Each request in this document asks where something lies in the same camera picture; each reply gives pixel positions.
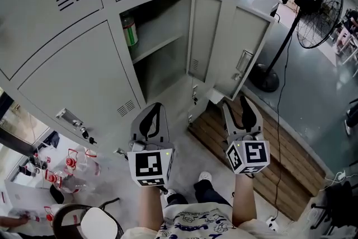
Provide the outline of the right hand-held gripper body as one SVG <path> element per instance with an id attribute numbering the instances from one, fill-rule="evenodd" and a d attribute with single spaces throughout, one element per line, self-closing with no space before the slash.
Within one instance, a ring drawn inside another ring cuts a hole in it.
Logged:
<path id="1" fill-rule="evenodd" d="M 270 164 L 270 144 L 263 132 L 227 136 L 226 156 L 235 174 L 256 174 Z"/>

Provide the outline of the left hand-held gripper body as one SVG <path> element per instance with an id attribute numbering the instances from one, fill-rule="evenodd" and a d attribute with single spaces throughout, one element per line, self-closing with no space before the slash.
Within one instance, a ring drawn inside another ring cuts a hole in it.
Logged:
<path id="1" fill-rule="evenodd" d="M 139 186 L 165 186 L 173 165 L 173 143 L 144 143 L 131 140 L 127 153 L 131 177 Z"/>

